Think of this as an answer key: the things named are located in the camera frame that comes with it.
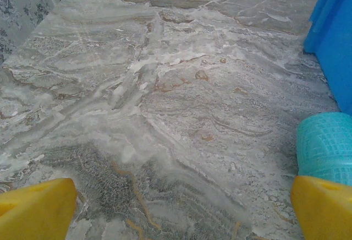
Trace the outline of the blue three-compartment plastic bin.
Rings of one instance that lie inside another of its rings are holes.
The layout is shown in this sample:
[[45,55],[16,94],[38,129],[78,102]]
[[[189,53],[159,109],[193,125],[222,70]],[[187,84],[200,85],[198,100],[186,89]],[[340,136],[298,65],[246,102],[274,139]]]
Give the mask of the blue three-compartment plastic bin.
[[339,109],[352,116],[352,0],[318,0],[304,50],[316,55]]

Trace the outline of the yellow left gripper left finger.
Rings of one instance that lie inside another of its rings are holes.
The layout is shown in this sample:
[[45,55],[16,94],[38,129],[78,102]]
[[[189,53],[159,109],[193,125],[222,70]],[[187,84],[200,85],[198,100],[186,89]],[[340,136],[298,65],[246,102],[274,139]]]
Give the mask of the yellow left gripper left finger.
[[70,178],[0,194],[0,240],[65,240],[77,192]]

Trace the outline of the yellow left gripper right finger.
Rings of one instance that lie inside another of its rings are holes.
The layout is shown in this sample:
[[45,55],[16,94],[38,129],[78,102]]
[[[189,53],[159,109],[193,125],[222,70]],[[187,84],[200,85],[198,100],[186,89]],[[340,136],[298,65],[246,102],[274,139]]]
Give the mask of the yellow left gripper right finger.
[[304,240],[352,240],[352,186],[296,176],[290,199]]

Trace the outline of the teal cylindrical roll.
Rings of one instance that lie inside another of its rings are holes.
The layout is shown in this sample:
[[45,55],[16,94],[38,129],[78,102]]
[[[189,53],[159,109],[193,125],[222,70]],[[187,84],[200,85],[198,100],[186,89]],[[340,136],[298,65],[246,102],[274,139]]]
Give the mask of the teal cylindrical roll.
[[342,112],[307,117],[297,127],[298,175],[352,186],[352,116]]

